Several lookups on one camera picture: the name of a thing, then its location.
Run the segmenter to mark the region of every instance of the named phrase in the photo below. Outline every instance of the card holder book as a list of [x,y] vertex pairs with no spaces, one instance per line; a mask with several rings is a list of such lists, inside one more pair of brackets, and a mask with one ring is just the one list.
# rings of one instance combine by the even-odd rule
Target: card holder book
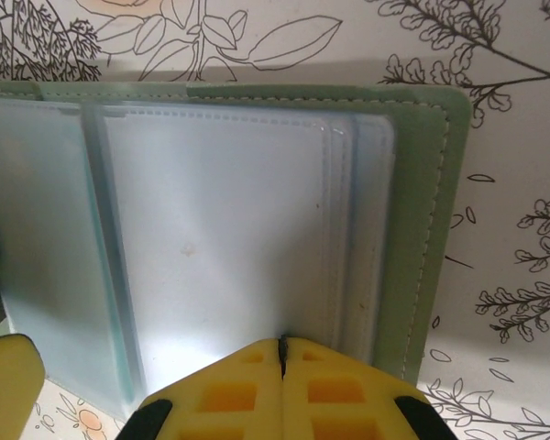
[[393,137],[377,115],[0,100],[12,329],[119,416],[282,333],[370,363]]

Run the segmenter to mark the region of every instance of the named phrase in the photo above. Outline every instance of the flower illustration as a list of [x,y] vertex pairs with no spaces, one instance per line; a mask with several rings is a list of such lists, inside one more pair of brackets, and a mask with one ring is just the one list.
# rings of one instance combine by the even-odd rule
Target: flower illustration
[[160,14],[161,0],[77,0],[86,11],[100,16],[147,18]]
[[[85,440],[107,440],[108,437],[106,437],[103,431],[102,422],[94,412],[85,408],[78,411],[78,408],[67,397],[62,393],[60,393],[60,396],[67,408],[58,407],[56,411],[66,419],[72,421],[73,427],[82,431]],[[84,404],[85,401],[82,399],[77,401],[78,407]]]

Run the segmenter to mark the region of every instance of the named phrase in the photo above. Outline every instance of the white stitched seam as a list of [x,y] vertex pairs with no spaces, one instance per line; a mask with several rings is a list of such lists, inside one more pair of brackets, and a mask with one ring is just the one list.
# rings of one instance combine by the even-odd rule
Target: white stitched seam
[[[30,96],[32,93],[3,93],[3,94],[10,94],[10,95],[23,95],[23,96]],[[262,97],[262,96],[187,96],[182,94],[159,94],[159,95],[153,95],[153,94],[113,94],[113,93],[45,93],[45,95],[56,95],[56,96],[106,96],[106,97],[129,97],[129,98],[162,98],[162,97],[178,97],[178,98],[185,98],[189,100],[205,100],[205,101],[280,101],[280,102],[319,102],[319,103],[379,103],[379,104],[401,104],[401,105],[419,105],[421,107],[427,107],[427,108],[438,108],[442,111],[442,113],[445,116],[445,133],[443,134],[443,146],[440,150],[440,162],[438,164],[438,179],[436,182],[436,187],[434,191],[434,196],[432,198],[432,209],[429,214],[430,216],[430,222],[428,224],[427,230],[426,230],[426,238],[423,243],[423,252],[422,252],[422,262],[421,266],[419,268],[419,276],[417,280],[417,285],[415,289],[415,296],[413,299],[413,308],[412,308],[412,319],[410,320],[408,333],[407,333],[407,340],[405,345],[405,352],[403,354],[403,361],[401,363],[401,378],[403,379],[405,377],[405,370],[407,367],[407,357],[410,349],[410,344],[412,341],[412,332],[413,332],[413,325],[415,323],[415,317],[417,315],[417,309],[418,309],[418,302],[420,299],[420,290],[422,289],[422,281],[424,278],[424,269],[425,269],[425,263],[426,263],[426,255],[428,251],[428,247],[430,244],[430,235],[432,233],[432,225],[434,223],[434,215],[435,215],[435,208],[436,208],[436,199],[438,197],[438,194],[440,192],[440,185],[442,183],[442,176],[443,176],[443,165],[444,165],[444,158],[446,154],[446,147],[448,145],[448,137],[450,135],[450,119],[448,117],[448,112],[444,109],[443,106],[439,104],[428,104],[428,103],[422,103],[422,102],[416,102],[416,101],[399,101],[399,100],[381,100],[381,99],[333,99],[333,98],[287,98],[287,97],[279,97],[279,96],[269,96],[269,97]]]

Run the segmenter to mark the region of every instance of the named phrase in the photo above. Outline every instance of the yellow object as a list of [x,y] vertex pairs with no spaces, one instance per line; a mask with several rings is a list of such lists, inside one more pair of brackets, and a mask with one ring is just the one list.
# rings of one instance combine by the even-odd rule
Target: yellow object
[[[307,340],[287,339],[286,348],[283,378],[278,341],[271,339],[149,396],[141,408],[159,400],[172,408],[147,438],[418,439],[395,403],[401,396],[427,402],[416,388]],[[134,426],[129,421],[126,433]]]
[[0,337],[0,440],[17,440],[45,379],[39,352],[23,335]]

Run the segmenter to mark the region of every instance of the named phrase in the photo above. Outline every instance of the stitching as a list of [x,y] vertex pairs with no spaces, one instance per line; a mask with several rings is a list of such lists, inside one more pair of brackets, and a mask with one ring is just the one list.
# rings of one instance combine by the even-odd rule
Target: stitching
[[84,96],[84,97],[95,97],[103,96],[106,98],[187,98],[185,94],[149,94],[149,93],[55,93],[55,92],[45,92],[45,96]]
[[407,357],[410,351],[410,345],[412,342],[412,332],[413,332],[413,325],[415,324],[415,318],[418,312],[418,303],[420,300],[420,290],[422,289],[422,281],[424,278],[424,271],[425,271],[425,264],[426,264],[426,256],[428,252],[428,247],[430,244],[430,235],[432,234],[432,225],[434,224],[434,215],[435,215],[435,208],[436,208],[436,199],[438,197],[438,194],[440,193],[440,186],[442,184],[442,176],[443,176],[443,165],[444,165],[444,158],[446,154],[446,148],[448,146],[448,138],[450,136],[450,117],[448,115],[448,112],[446,109],[439,105],[439,104],[429,104],[429,103],[423,103],[418,101],[399,101],[399,100],[381,100],[381,99],[332,99],[332,98],[287,98],[287,97],[277,97],[277,96],[269,96],[267,98],[263,98],[261,96],[242,96],[242,97],[235,97],[235,96],[190,96],[189,99],[191,100],[205,100],[205,101],[279,101],[279,102],[320,102],[320,103],[379,103],[379,104],[400,104],[400,105],[419,105],[421,107],[427,107],[427,108],[433,108],[433,109],[440,109],[440,111],[444,115],[445,119],[445,133],[443,134],[443,144],[442,148],[440,149],[440,162],[438,164],[437,170],[438,170],[438,180],[436,181],[436,187],[434,190],[434,196],[432,197],[432,209],[429,214],[430,222],[428,224],[427,230],[426,230],[426,237],[425,241],[423,242],[423,252],[422,252],[422,262],[419,268],[419,275],[418,280],[415,288],[415,296],[413,299],[413,307],[412,307],[412,319],[410,320],[408,332],[407,332],[407,340],[405,343],[405,352],[403,354],[403,361],[401,362],[401,378],[403,379],[405,377],[405,370],[407,367]]
[[0,96],[33,96],[33,97],[36,97],[37,95],[34,94],[34,93],[24,93],[24,92],[11,93],[11,92],[1,92],[0,91]]

